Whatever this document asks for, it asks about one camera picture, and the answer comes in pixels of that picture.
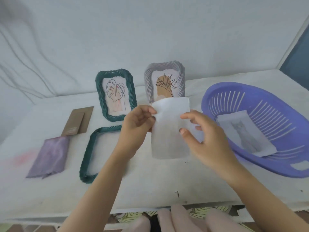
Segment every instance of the person's right hand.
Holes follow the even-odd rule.
[[[189,130],[180,129],[180,134],[191,152],[203,164],[212,168],[222,177],[230,174],[230,171],[242,167],[231,150],[223,129],[212,119],[196,110],[184,113],[180,118],[190,119],[191,123],[199,125],[196,126],[197,130],[204,132],[204,141],[199,143]]]

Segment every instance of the hand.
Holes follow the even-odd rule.
[[[221,176],[235,167],[239,168],[239,165],[242,167],[231,150],[223,129],[212,119],[196,110],[184,113],[180,118],[199,124],[196,129],[204,132],[204,141],[199,143],[189,130],[180,129],[183,139],[203,164]]]
[[[155,123],[156,110],[148,105],[139,105],[127,114],[123,120],[118,143],[113,154],[129,161],[141,147],[147,132]]]

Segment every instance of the fingernail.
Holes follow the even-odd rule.
[[[184,130],[183,128],[181,128],[181,129],[179,130],[179,132],[180,132],[180,134],[182,135],[182,134],[184,134],[185,130]]]

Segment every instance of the gray cat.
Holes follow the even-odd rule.
[[[238,123],[231,123],[237,131],[242,147],[249,153],[259,152],[262,150],[259,142],[247,131],[245,125],[239,121]]]

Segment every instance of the cardboard piece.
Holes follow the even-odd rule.
[[[92,111],[93,106],[72,110],[61,136],[63,137],[87,132]]]

